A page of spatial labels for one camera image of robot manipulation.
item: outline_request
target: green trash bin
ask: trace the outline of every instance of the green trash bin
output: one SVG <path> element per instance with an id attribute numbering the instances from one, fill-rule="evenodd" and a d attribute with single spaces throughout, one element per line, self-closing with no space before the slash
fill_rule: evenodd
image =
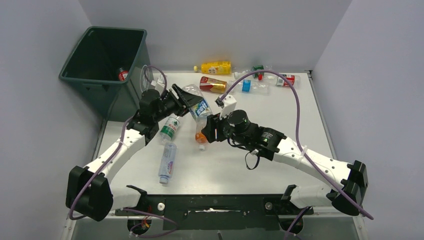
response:
<path id="1" fill-rule="evenodd" d="M 149 65 L 144 29 L 89 27 L 59 74 L 109 121 L 124 122 L 139 109 L 149 83 L 142 76 Z"/>

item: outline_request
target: blue bottle label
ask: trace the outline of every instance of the blue bottle label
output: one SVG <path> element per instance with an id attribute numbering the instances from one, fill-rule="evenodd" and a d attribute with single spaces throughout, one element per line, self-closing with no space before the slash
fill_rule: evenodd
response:
<path id="1" fill-rule="evenodd" d="M 251 81 L 247 79 L 243 80 L 243 86 L 241 87 L 241 91 L 248 93 L 250 92 L 250 90 L 251 90 Z"/>
<path id="2" fill-rule="evenodd" d="M 204 99 L 198 104 L 196 104 L 195 106 L 193 106 L 192 108 L 190 108 L 191 115 L 193 115 L 195 119 L 197 119 L 197 117 L 200 116 L 205 111 L 212 112 L 208 103 Z"/>

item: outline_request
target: white wall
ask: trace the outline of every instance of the white wall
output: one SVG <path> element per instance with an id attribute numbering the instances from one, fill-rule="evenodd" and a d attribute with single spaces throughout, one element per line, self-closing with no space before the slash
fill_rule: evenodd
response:
<path id="1" fill-rule="evenodd" d="M 77 0 L 2 1 L 0 239 L 59 239 L 69 171 L 94 152 L 100 119 L 59 71 L 90 26 Z"/>
<path id="2" fill-rule="evenodd" d="M 311 70 L 352 0 L 80 0 L 94 26 L 147 30 L 150 61 Z"/>
<path id="3" fill-rule="evenodd" d="M 424 1 L 353 0 L 313 70 L 337 157 L 366 163 L 372 240 L 424 239 Z"/>

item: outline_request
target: yellow bottle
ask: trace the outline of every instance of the yellow bottle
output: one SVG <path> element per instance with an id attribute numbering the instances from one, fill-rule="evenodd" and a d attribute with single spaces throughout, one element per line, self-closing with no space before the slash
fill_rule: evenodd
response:
<path id="1" fill-rule="evenodd" d="M 194 66 L 194 71 L 198 72 L 199 67 Z M 204 74 L 231 74 L 231 62 L 214 61 L 203 63 L 200 67 L 200 71 Z"/>

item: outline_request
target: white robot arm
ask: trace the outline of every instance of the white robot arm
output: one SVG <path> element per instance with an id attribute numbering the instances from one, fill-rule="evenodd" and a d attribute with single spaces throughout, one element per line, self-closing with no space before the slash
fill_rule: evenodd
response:
<path id="1" fill-rule="evenodd" d="M 156 90 L 145 91 L 140 100 L 140 110 L 128 124 L 123 134 L 124 138 L 119 138 L 101 156 L 84 168 L 76 166 L 71 170 L 66 194 L 68 208 L 71 208 L 76 200 L 77 212 L 101 221 L 111 210 L 138 205 L 141 197 L 147 194 L 145 191 L 130 185 L 111 189 L 109 183 L 122 166 L 154 137 L 161 119 L 171 113 L 183 116 L 188 112 L 188 108 L 202 100 L 201 97 L 182 91 L 175 84 L 172 88 L 179 96 L 178 99 L 170 92 L 160 97 Z M 297 208 L 333 205 L 343 213 L 359 214 L 356 208 L 352 208 L 350 203 L 346 203 L 344 198 L 332 189 L 332 186 L 304 158 L 304 154 L 306 152 L 314 163 L 358 204 L 362 204 L 368 186 L 367 172 L 363 163 L 355 161 L 354 164 L 349 164 L 337 161 L 306 147 L 302 152 L 291 138 L 274 129 L 251 123 L 246 112 L 235 110 L 235 106 L 236 100 L 228 95 L 222 103 L 221 113 L 208 117 L 202 132 L 210 143 L 231 139 L 238 144 L 243 144 L 245 149 L 253 155 L 290 165 L 322 181 L 322 184 L 315 186 L 290 185 L 287 187 L 283 199 L 290 201 Z M 120 150 L 114 158 L 105 162 L 119 145 L 121 145 Z M 98 170 L 101 171 L 83 192 L 82 197 L 76 199 L 84 184 Z"/>

